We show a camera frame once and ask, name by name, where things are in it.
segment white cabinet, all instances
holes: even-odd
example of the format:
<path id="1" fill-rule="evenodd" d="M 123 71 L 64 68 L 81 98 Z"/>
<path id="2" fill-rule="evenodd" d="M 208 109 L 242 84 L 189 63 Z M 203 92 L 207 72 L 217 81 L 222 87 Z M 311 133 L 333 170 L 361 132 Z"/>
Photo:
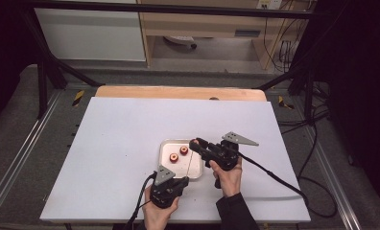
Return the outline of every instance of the white cabinet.
<path id="1" fill-rule="evenodd" d="M 137 12 L 36 9 L 36 14 L 57 58 L 146 61 Z"/>

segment metal bracket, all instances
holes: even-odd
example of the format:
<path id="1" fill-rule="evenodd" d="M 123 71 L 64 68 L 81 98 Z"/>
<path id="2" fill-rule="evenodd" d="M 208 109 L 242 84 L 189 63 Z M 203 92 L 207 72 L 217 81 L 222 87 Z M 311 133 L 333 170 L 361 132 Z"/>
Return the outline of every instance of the metal bracket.
<path id="1" fill-rule="evenodd" d="M 259 146 L 258 143 L 251 141 L 250 139 L 243 137 L 235 132 L 229 132 L 223 136 L 223 139 L 232 142 L 234 144 L 249 145 L 249 146 Z"/>
<path id="2" fill-rule="evenodd" d="M 163 184 L 164 182 L 170 180 L 171 178 L 175 177 L 176 174 L 169 169 L 167 169 L 164 166 L 159 166 L 159 170 L 156 175 L 156 179 L 154 180 L 155 186 L 158 186 L 160 184 Z"/>

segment human hand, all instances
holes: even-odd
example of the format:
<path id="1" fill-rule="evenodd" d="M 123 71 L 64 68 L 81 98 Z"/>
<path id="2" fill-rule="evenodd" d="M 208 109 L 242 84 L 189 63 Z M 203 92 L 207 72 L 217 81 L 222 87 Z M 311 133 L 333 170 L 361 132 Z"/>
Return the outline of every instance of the human hand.
<path id="1" fill-rule="evenodd" d="M 145 190 L 145 202 L 151 200 L 151 186 Z M 145 227 L 147 230 L 163 230 L 166 227 L 170 215 L 178 208 L 178 197 L 175 198 L 172 205 L 167 209 L 161 209 L 151 201 L 142 207 L 145 216 Z"/>
<path id="2" fill-rule="evenodd" d="M 209 161 L 214 177 L 220 179 L 221 189 L 224 197 L 234 196 L 241 192 L 242 158 L 238 157 L 238 162 L 230 171 L 224 171 L 213 160 Z"/>

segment white table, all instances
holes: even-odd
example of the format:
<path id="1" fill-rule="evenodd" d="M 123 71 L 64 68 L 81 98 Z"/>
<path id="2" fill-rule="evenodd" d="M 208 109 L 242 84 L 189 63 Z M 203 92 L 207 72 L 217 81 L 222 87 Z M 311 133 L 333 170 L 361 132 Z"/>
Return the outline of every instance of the white table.
<path id="1" fill-rule="evenodd" d="M 157 170 L 163 140 L 201 137 L 219 143 L 229 131 L 258 142 L 240 151 L 298 188 L 270 103 L 92 98 L 40 218 L 126 222 L 144 180 Z M 247 161 L 243 169 L 241 191 L 257 221 L 310 221 L 300 196 Z M 191 180 L 171 222 L 219 221 L 215 202 L 222 192 L 214 180 L 208 168 Z"/>

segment sleeve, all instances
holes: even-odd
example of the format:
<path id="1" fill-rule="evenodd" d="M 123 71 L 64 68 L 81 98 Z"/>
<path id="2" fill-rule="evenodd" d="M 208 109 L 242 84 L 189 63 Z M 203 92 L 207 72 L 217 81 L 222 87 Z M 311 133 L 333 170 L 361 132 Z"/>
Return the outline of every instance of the sleeve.
<path id="1" fill-rule="evenodd" d="M 222 197 L 216 205 L 222 221 L 222 230 L 259 229 L 241 193 L 231 197 Z"/>
<path id="2" fill-rule="evenodd" d="M 136 230 L 146 230 L 145 220 L 142 220 L 137 226 Z"/>

